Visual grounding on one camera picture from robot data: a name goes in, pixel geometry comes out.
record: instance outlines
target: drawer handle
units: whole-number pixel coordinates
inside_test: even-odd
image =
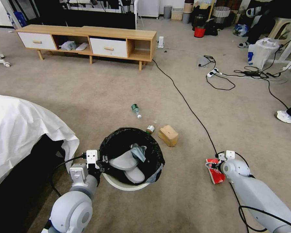
[[[112,48],[112,47],[104,47],[104,49],[106,49],[106,50],[111,50],[111,51],[114,50],[114,48]]]

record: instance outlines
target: red bucket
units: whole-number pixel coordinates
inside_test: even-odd
[[[202,38],[204,37],[206,29],[204,27],[195,27],[194,37]]]

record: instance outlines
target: open shelf compartment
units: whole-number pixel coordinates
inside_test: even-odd
[[[138,61],[151,61],[151,41],[127,39],[128,58]]]
[[[59,52],[71,52],[71,53],[78,53],[78,54],[84,54],[84,55],[91,55],[92,51],[90,46],[88,46],[86,49],[82,51],[77,51],[77,50],[63,50],[60,48],[60,45],[65,43],[66,41],[74,41],[77,46],[86,42],[89,44],[88,37],[86,36],[63,36],[63,35],[52,35],[55,46],[57,48],[57,51]]]

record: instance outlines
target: plastic bottle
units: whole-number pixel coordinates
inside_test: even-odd
[[[132,105],[132,110],[136,113],[138,119],[140,119],[141,118],[140,109],[138,108],[137,104]]]
[[[154,128],[153,125],[149,125],[145,132],[146,132],[148,135],[151,135],[151,134],[153,133],[154,129],[155,129],[155,128]]]

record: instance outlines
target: cardboard box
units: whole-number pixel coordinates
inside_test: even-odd
[[[168,146],[173,147],[177,144],[179,134],[170,125],[165,125],[159,129],[158,137]]]

